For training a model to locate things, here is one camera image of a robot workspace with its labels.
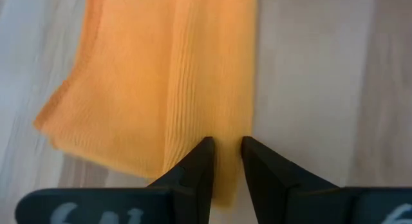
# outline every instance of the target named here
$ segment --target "orange towel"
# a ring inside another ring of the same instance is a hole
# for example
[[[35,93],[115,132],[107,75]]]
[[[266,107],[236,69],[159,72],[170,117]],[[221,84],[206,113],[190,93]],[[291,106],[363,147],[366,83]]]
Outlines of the orange towel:
[[[53,145],[156,178],[216,141],[230,205],[252,126],[256,0],[87,0],[71,75],[35,126]]]

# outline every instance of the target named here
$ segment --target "wooden floor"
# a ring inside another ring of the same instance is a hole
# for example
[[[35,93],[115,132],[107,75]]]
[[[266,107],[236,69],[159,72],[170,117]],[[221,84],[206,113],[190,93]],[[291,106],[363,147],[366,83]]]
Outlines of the wooden floor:
[[[32,121],[70,72],[85,0],[0,0],[0,218],[45,187],[146,180],[53,150]],[[254,136],[337,185],[412,185],[412,0],[259,0]],[[242,178],[211,223],[256,223]]]

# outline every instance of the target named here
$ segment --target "orange cloth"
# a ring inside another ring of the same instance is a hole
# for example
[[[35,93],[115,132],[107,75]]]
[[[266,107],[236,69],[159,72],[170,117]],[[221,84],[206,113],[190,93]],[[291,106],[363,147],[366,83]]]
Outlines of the orange cloth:
[[[156,178],[216,141],[230,205],[252,126],[256,0],[87,0],[71,75],[35,126],[53,145]]]

